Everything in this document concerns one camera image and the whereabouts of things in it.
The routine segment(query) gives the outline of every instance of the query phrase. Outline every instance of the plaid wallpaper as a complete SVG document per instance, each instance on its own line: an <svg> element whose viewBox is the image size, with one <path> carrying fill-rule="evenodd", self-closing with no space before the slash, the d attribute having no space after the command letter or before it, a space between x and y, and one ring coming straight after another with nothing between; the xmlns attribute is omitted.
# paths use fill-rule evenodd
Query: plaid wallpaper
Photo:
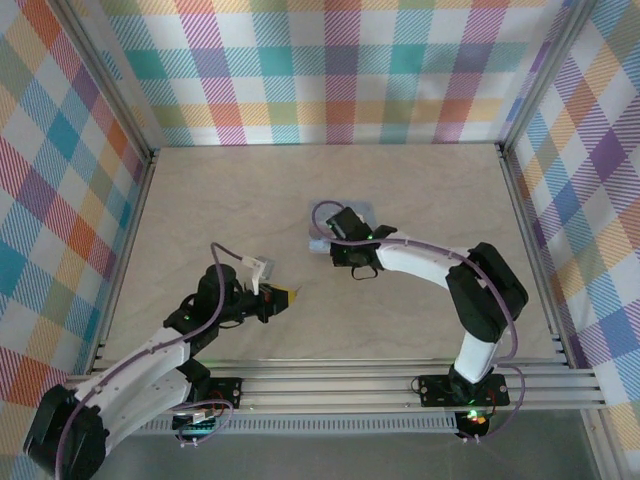
<svg viewBox="0 0 640 480"><path fill-rule="evenodd" d="M640 1L601 0L516 149L563 323L640 471Z"/></svg>
<svg viewBox="0 0 640 480"><path fill-rule="evenodd" d="M161 146L493 141L571 3L74 0Z"/></svg>
<svg viewBox="0 0 640 480"><path fill-rule="evenodd" d="M45 0L0 2L0 479L88 356L142 162Z"/></svg>

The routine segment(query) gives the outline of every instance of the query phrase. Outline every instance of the metal corner post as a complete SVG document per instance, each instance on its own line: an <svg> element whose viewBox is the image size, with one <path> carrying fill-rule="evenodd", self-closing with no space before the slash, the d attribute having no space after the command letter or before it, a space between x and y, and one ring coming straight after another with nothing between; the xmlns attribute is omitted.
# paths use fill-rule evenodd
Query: metal corner post
<svg viewBox="0 0 640 480"><path fill-rule="evenodd" d="M102 95L104 95L136 152L145 162L151 162L154 148L157 146L149 145L145 139L138 122L122 98L109 69L104 64L100 52L87 35L74 8L69 4L69 0L48 0L48 3L62 28L69 35L76 50L78 50L85 67L93 77Z"/></svg>
<svg viewBox="0 0 640 480"><path fill-rule="evenodd" d="M544 95L556 78L564 60L567 58L569 50L578 37L578 34L587 23L597 1L598 0L575 0L571 5L569 14L562 27L560 27L560 35L558 35L558 38L556 38L551 45L549 53L531 87L531 91L525 98L522 108L520 108L511 129L504 139L503 149L505 152L509 153L515 148L518 140L527 129Z"/></svg>

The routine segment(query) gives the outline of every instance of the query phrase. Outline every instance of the purple cable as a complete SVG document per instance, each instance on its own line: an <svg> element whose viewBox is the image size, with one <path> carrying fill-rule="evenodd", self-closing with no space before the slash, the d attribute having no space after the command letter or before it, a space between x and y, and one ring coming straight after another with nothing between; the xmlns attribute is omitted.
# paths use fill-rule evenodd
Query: purple cable
<svg viewBox="0 0 640 480"><path fill-rule="evenodd" d="M183 335L181 337L175 338L175 339L173 339L173 340L171 340L169 342L164 342L164 343L160 343L158 345L154 345L151 348L149 348L148 350L141 350L140 352L136 353L133 357L129 358L128 360L123 362L121 365L118 365L111 372L109 372L107 375L105 375L105 377L100 382L98 382L98 384L95 387L93 387L89 391L89 393L87 393L87 395L82 400L80 400L80 402L78 402L78 405L76 405L76 408L74 408L73 412L71 412L71 415L69 415L69 418L67 419L67 422L65 423L64 428L62 429L62 433L60 434L60 441L58 442L58 450L56 451L56 463L55 463L55 478L56 478L56 480L62 480L62 461L63 461L62 457L63 457L63 453L64 453L65 443L67 441L67 437L69 436L69 431L71 430L71 425L73 424L73 421L76 419L76 417L80 413L80 410L82 410L82 408L87 404L87 402L89 400L91 400L91 398L93 398L94 395L99 393L99 391L105 385L107 385L107 383L109 383L113 379L113 377L118 375L125 368L129 367L132 363L137 362L142 357L145 357L147 355L152 355L156 350L159 350L159 349L162 349L162 348L167 348L167 347L170 347L172 345L175 345L176 343L189 340L190 338L193 338L196 335L198 335L201 332L203 332L204 330L208 329L216 321L216 319L220 315L220 312L222 311L222 306L224 304L224 293L225 293L225 289L224 289L224 274L222 273L222 267L220 266L220 260L218 259L218 254L216 253L216 246L217 245L218 244L216 244L215 242L211 244L211 254L213 255L213 259L215 261L216 273L218 274L218 283L220 285L220 290L219 290L219 297L218 297L219 298L218 305L216 307L216 310L213 312L213 315L211 316L211 318L207 321L207 323L205 323L201 327L195 329L193 332L187 333L186 335Z"/></svg>
<svg viewBox="0 0 640 480"><path fill-rule="evenodd" d="M435 253L438 253L440 255L444 255L445 257L455 258L456 260L460 260L465 265L468 265L469 267L471 267L473 269L473 271L476 272L476 274L482 280L484 280L484 282L486 283L487 287L489 287L489 290L491 291L491 294L496 299L496 302L498 302L498 306L500 307L500 310L502 311L502 314L504 315L504 317L507 320L507 324L509 325L509 331L511 332L511 338L512 338L511 351L509 352L508 355L506 355L504 357L497 358L496 361L503 362L503 361L506 361L506 360L511 360L512 358L514 358L516 356L516 352L518 351L518 333L516 332L516 326L515 326L515 323L513 321L513 317L511 316L511 312L509 312L509 307L507 307L507 304L505 303L504 299L502 298L502 295L500 295L500 292L498 292L498 289L493 284L491 279L489 279L487 274L484 273L482 271L482 269L478 265L473 263L468 258L460 255L459 253L451 251L451 250L449 250L447 248L439 247L437 245L432 245L430 243L417 241L417 240L409 240L409 239L405 240L405 239L402 239L402 238L380 238L380 239L376 239L376 240L360 240L360 241L348 242L348 241L344 241L344 240L338 240L336 238L327 237L322 232L322 229L318 225L318 221L316 219L316 214L318 212L318 209L320 207L324 206L324 205L335 205L335 206L338 206L340 208L344 208L344 205L342 205L340 202L336 202L334 200L323 200L322 202L319 202L318 204L316 204L313 207L313 210L311 211L311 223L316 228L316 230L318 230L318 232L322 236L322 238L324 238L325 240L328 240L328 241L330 241L332 243L335 243L335 244L338 244L338 245L349 246L349 247L359 246L359 245L371 245L371 244L374 244L374 243L393 244L393 245L410 245L412 247L424 248L425 250L429 250L431 252L435 252Z"/></svg>
<svg viewBox="0 0 640 480"><path fill-rule="evenodd" d="M526 386L525 381L524 381L524 373L522 373L522 370L520 370L518 367L516 367L514 365L498 365L498 366L500 368L511 368L512 370L515 370L516 373L520 376L520 397L518 397L518 401L516 402L515 406L513 407L513 410L511 410L511 413L509 414L507 419L504 421L504 423L502 425L500 425L498 428L496 428L493 432L491 432L491 433L485 435L484 437L482 437L483 440L488 440L489 438L494 437L498 432L500 432L500 431L504 430L505 428L507 428L507 426L515 418L516 414L522 408L522 404L524 403L524 394L525 394L525 391L527 389L527 386Z"/></svg>
<svg viewBox="0 0 640 480"><path fill-rule="evenodd" d="M229 415L227 415L227 418L225 418L224 422L222 422L222 424L218 428L216 428L213 432L206 434L200 440L196 440L192 442L192 445L195 447L197 447L201 443L206 442L211 437L213 437L216 433L218 433L220 430L226 427L229 421L231 420L231 417L233 416L233 410L234 410L233 403L224 399L211 399L211 400L203 400L201 402L194 402L194 403L182 403L180 405L176 405L175 407L173 407L172 410L181 410L183 408L199 407L201 405L224 405L225 407L229 408ZM182 432L184 431L185 428L187 428L190 425L192 424L183 425L178 429L178 440L182 442L181 446L184 446L187 444L187 441L182 437Z"/></svg>
<svg viewBox="0 0 640 480"><path fill-rule="evenodd" d="M222 250L224 253L226 253L227 255L229 255L230 257L235 258L236 260L240 260L242 261L242 256L238 255L235 252L232 252L231 250L229 250L227 247L225 247L224 245L220 245L218 242L213 242L212 245L215 245L216 248L219 248L220 250Z"/></svg>

